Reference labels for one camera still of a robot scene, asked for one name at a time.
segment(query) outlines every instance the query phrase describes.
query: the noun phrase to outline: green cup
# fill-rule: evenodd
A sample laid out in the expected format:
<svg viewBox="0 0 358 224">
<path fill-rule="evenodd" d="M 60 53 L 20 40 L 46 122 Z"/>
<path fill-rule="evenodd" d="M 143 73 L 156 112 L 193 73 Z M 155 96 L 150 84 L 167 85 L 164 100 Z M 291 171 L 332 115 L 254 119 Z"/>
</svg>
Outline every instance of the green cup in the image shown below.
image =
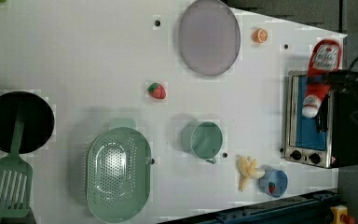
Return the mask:
<svg viewBox="0 0 358 224">
<path fill-rule="evenodd" d="M 223 144 L 223 135 L 219 126 L 209 121 L 194 120 L 182 131 L 182 147 L 198 158 L 211 164 L 216 163 L 216 154 Z"/>
</svg>

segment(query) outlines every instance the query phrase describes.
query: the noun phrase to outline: green strainer basket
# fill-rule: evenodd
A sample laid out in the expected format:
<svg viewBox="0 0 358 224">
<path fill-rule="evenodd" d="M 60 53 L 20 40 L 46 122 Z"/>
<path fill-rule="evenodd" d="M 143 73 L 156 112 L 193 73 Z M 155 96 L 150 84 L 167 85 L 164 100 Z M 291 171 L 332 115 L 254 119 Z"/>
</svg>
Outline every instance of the green strainer basket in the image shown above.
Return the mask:
<svg viewBox="0 0 358 224">
<path fill-rule="evenodd" d="M 150 145 L 134 127 L 132 119 L 115 119 L 89 150 L 87 202 L 105 222 L 134 217 L 149 197 Z"/>
</svg>

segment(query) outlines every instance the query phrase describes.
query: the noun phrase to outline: small blue bowl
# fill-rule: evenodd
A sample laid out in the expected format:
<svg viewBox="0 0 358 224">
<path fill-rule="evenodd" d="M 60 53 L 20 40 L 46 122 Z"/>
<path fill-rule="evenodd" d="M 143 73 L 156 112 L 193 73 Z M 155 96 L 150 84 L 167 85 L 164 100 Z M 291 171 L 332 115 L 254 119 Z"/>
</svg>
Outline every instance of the small blue bowl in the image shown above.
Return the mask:
<svg viewBox="0 0 358 224">
<path fill-rule="evenodd" d="M 275 169 L 266 170 L 266 173 L 259 179 L 261 191 L 274 198 L 279 198 L 286 192 L 287 184 L 286 173 Z"/>
</svg>

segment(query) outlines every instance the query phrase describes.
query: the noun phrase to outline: toy strawberry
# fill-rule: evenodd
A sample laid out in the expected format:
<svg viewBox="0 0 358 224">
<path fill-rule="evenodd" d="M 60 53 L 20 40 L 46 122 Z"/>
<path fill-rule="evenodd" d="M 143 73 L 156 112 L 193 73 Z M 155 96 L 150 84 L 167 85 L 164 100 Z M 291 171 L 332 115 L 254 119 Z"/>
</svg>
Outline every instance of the toy strawberry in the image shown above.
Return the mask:
<svg viewBox="0 0 358 224">
<path fill-rule="evenodd" d="M 268 191 L 269 193 L 272 193 L 275 190 L 275 184 L 272 182 L 268 183 Z"/>
<path fill-rule="evenodd" d="M 150 87 L 147 89 L 147 91 L 150 93 L 150 95 L 156 99 L 162 100 L 165 98 L 167 93 L 164 90 L 164 87 L 161 86 L 161 84 L 155 82 L 150 85 Z"/>
</svg>

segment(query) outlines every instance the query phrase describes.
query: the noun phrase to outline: orange object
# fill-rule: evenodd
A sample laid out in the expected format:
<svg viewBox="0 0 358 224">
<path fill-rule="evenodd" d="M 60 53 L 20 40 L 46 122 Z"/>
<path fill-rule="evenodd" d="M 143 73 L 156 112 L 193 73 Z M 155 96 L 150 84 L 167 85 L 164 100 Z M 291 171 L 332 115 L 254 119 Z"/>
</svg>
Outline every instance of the orange object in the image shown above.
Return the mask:
<svg viewBox="0 0 358 224">
<path fill-rule="evenodd" d="M 341 221 L 345 224 L 356 224 L 356 220 L 354 219 L 354 217 L 350 217 L 348 215 L 342 216 Z"/>
<path fill-rule="evenodd" d="M 356 224 L 354 217 L 348 216 L 348 208 L 343 205 L 331 207 L 334 215 L 334 220 L 331 224 Z"/>
<path fill-rule="evenodd" d="M 253 40 L 256 43 L 264 43 L 269 38 L 269 33 L 264 29 L 257 29 L 253 33 Z"/>
</svg>

